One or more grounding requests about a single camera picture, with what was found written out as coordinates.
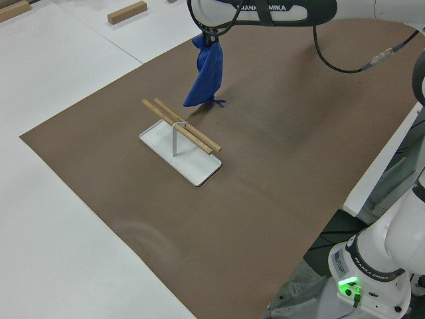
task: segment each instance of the white rectangular base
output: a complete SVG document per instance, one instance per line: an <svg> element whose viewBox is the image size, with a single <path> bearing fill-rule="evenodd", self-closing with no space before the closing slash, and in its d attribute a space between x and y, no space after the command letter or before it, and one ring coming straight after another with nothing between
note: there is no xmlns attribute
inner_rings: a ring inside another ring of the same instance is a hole
<svg viewBox="0 0 425 319"><path fill-rule="evenodd" d="M179 132L177 155L173 157L173 128L163 120L142 132L140 139L195 186L201 185L221 166L218 158L208 155Z"/></svg>

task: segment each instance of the blue pouch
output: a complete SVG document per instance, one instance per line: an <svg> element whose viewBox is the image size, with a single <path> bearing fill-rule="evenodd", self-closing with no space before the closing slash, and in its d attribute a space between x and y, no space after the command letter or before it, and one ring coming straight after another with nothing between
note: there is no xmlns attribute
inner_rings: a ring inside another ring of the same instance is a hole
<svg viewBox="0 0 425 319"><path fill-rule="evenodd" d="M201 50L197 60L199 75L183 105L196 106L210 101L225 102L214 99L215 92L221 86L223 74L223 51L220 43L216 42L208 47L204 35L194 38L192 42Z"/></svg>

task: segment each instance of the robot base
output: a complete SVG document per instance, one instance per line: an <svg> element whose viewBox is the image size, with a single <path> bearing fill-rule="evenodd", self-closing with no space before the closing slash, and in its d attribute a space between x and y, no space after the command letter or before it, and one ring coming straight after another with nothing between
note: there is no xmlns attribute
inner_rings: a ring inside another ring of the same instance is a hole
<svg viewBox="0 0 425 319"><path fill-rule="evenodd" d="M357 268L345 243L331 249L328 263L341 300L382 319L400 319L408 310L411 292L407 272L390 282L370 278Z"/></svg>

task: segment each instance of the brown mat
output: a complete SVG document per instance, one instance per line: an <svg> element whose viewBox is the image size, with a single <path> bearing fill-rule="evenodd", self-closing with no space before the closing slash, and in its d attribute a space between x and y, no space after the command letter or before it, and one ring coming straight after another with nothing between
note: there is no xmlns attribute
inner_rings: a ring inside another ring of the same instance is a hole
<svg viewBox="0 0 425 319"><path fill-rule="evenodd" d="M319 38L349 68L411 32L345 21ZM324 66L308 28L235 27L221 41L224 108L180 107L197 74L187 42L22 139L195 316L257 319L413 107L424 40L356 75ZM222 145L204 185L139 140L157 121L140 101L155 97Z"/></svg>

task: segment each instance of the blue drawstring bag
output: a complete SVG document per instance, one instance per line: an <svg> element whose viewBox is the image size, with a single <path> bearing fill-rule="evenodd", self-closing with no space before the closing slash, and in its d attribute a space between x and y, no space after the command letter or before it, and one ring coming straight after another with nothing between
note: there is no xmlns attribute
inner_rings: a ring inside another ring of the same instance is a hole
<svg viewBox="0 0 425 319"><path fill-rule="evenodd" d="M201 50L197 61L199 75L183 105L196 106L210 101L225 102L214 99L215 92L221 86L223 74L223 51L220 43L216 42L208 47L204 35L194 38L192 42Z"/></svg>

